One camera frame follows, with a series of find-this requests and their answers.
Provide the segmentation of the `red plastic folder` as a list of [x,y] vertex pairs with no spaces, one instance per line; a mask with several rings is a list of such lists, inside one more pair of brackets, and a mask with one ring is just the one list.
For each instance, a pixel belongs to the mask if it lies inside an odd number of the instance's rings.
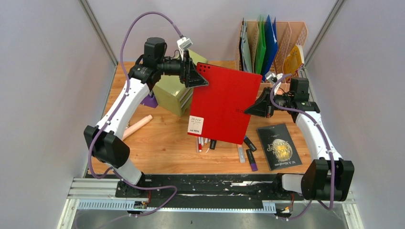
[[193,90],[187,133],[242,144],[251,117],[245,110],[256,101],[262,76],[205,63],[197,72],[209,84]]

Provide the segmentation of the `black paperback book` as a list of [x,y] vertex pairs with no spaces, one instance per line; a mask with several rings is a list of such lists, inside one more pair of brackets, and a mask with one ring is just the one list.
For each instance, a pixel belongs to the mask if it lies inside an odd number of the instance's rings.
[[270,170],[302,164],[286,124],[260,127],[256,132]]

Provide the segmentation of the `green plastic folder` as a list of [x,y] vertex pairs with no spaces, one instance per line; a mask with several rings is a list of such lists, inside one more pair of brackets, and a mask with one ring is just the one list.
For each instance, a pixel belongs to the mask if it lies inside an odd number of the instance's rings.
[[259,28],[259,34],[257,39],[256,47],[256,58],[255,58],[255,73],[261,74],[264,56],[266,52],[266,39],[265,39],[265,22],[263,15],[259,16],[259,21],[257,23]]

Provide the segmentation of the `grey clipboard with papers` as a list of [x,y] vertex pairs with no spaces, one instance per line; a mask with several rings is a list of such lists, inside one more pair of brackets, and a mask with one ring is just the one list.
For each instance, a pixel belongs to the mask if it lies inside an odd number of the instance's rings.
[[240,70],[248,73],[253,73],[254,71],[251,63],[251,54],[247,37],[247,22],[245,19],[243,19],[241,23],[241,32],[238,50],[239,50],[239,61],[241,64]]

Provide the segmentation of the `blue plastic folder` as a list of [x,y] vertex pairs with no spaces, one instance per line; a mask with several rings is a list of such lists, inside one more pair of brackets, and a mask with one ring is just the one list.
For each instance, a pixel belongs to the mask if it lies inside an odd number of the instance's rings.
[[264,34],[266,50],[261,69],[263,82],[266,81],[266,74],[270,71],[278,51],[276,21],[272,21],[270,15],[267,16],[264,24]]

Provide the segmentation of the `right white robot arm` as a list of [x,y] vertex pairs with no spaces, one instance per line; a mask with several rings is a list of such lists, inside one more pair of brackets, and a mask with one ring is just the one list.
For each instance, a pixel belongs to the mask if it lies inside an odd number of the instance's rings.
[[296,192],[307,200],[345,201],[354,175],[352,161],[343,160],[333,147],[323,127],[320,109],[309,101],[309,81],[292,78],[290,90],[282,95],[267,87],[253,105],[245,110],[248,115],[271,117],[275,110],[286,110],[304,135],[312,156],[312,163],[303,175],[282,174],[273,185],[273,194],[285,199]]

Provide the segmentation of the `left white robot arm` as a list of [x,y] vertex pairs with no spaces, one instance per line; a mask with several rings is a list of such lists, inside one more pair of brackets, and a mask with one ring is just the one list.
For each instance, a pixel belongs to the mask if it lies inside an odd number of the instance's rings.
[[128,191],[135,197],[146,192],[141,181],[143,173],[129,159],[130,149],[123,142],[124,131],[137,107],[147,97],[163,74],[176,75],[187,88],[208,86],[208,81],[197,71],[189,55],[191,39],[177,40],[179,57],[166,56],[167,44],[163,38],[151,37],[144,44],[144,53],[134,66],[125,71],[126,82],[107,114],[95,125],[88,125],[84,136],[89,157],[106,163],[129,182]]

